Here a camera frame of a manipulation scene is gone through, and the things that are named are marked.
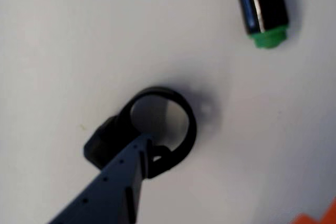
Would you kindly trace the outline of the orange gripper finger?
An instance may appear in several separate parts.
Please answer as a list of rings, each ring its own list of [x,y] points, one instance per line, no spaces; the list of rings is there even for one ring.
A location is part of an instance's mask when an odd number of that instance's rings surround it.
[[[327,210],[324,212],[321,218],[316,219],[311,215],[301,213],[295,218],[293,218],[290,224],[336,224],[336,209],[335,209],[335,198],[332,203],[328,206]]]

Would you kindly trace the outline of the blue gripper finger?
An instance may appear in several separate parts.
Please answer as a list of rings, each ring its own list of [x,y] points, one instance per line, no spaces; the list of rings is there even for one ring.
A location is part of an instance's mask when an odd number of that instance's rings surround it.
[[[128,144],[51,223],[136,223],[152,139]]]

